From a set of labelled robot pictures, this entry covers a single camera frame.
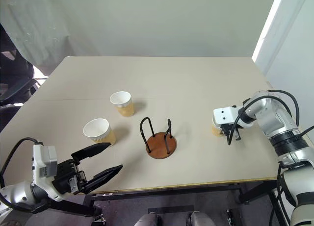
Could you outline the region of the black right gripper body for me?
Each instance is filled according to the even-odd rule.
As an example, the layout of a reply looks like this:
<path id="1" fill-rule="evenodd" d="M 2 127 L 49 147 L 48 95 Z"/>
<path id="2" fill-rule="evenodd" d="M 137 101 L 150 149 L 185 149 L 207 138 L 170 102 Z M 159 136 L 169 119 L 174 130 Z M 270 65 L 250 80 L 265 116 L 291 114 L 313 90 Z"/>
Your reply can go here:
<path id="1" fill-rule="evenodd" d="M 220 125 L 222 133 L 227 137 L 230 137 L 232 127 L 233 127 L 233 124 L 221 124 Z"/>

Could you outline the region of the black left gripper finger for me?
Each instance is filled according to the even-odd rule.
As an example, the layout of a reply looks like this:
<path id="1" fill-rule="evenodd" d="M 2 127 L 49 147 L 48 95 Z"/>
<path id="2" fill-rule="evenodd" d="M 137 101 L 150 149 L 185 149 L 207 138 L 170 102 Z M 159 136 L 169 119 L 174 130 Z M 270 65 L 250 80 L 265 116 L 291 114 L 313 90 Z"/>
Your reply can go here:
<path id="1" fill-rule="evenodd" d="M 91 180 L 83 183 L 81 185 L 80 192 L 81 193 L 90 193 L 95 189 L 105 185 L 108 183 L 112 178 L 114 178 L 123 168 L 123 165 L 118 165 L 109 169 L 102 171 L 95 175 Z"/>
<path id="2" fill-rule="evenodd" d="M 110 143 L 108 142 L 96 143 L 79 151 L 76 151 L 75 153 L 72 153 L 71 157 L 73 158 L 74 164 L 79 165 L 82 160 L 86 158 L 91 158 L 103 152 L 109 146 Z"/>

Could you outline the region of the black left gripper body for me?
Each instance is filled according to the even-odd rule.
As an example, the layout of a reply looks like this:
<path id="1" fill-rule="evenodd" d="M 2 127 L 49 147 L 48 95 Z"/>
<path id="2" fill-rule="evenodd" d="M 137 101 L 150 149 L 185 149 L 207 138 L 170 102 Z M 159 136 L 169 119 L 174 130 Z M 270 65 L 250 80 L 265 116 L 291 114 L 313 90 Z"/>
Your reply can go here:
<path id="1" fill-rule="evenodd" d="M 57 174 L 53 186 L 61 193 L 79 193 L 82 185 L 87 182 L 84 171 L 80 171 L 79 161 L 68 159 L 57 165 Z"/>

